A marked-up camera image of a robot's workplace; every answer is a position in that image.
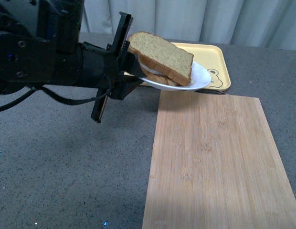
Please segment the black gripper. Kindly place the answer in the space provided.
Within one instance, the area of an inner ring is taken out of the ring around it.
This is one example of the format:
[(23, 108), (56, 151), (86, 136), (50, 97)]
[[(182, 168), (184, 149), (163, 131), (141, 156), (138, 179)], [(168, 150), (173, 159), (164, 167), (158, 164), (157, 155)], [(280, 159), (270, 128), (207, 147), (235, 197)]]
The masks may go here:
[(112, 44), (101, 53), (103, 60), (102, 76), (108, 83), (106, 89), (99, 88), (96, 94), (91, 118), (97, 123), (101, 118), (108, 98), (124, 100), (135, 88), (143, 83), (145, 78), (138, 57), (128, 52), (130, 42), (127, 35), (133, 21), (132, 15), (120, 12), (120, 21)]

